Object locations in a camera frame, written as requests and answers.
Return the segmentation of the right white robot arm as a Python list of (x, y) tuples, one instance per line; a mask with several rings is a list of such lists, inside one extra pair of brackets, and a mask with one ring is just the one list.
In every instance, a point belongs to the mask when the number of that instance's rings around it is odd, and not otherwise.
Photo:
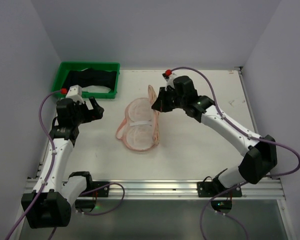
[(277, 165), (276, 147), (255, 132), (236, 123), (235, 130), (227, 120), (229, 116), (218, 112), (215, 101), (206, 95), (198, 95), (193, 81), (188, 76), (163, 74), (166, 86), (160, 87), (152, 109), (161, 113), (182, 109), (190, 118), (206, 125), (233, 145), (243, 157), (241, 163), (217, 174), (212, 182), (218, 191), (224, 191), (237, 184), (257, 184)]

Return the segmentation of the floral fabric laundry bag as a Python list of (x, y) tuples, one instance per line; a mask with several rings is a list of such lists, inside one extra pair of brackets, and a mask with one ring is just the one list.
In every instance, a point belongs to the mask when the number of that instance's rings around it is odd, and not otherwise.
[(133, 100), (124, 111), (124, 119), (115, 137), (130, 150), (145, 152), (160, 142), (159, 112), (152, 109), (157, 99), (154, 88), (147, 87), (147, 97)]

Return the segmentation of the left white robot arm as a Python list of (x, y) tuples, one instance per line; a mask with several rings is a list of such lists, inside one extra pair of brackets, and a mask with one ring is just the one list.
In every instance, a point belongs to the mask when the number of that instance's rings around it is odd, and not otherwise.
[(63, 98), (56, 103), (56, 117), (49, 132), (48, 153), (41, 174), (32, 192), (25, 193), (21, 205), (32, 229), (66, 227), (72, 207), (81, 193), (92, 187), (88, 171), (77, 171), (63, 182), (69, 157), (79, 135), (79, 126), (100, 120), (104, 109), (94, 97), (85, 101)]

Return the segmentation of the white and black bra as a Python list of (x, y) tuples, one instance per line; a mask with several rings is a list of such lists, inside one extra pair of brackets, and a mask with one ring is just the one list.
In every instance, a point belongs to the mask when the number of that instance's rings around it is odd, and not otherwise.
[(69, 90), (71, 86), (79, 85), (83, 92), (108, 93), (115, 89), (117, 79), (116, 71), (96, 70), (70, 70), (62, 88)]

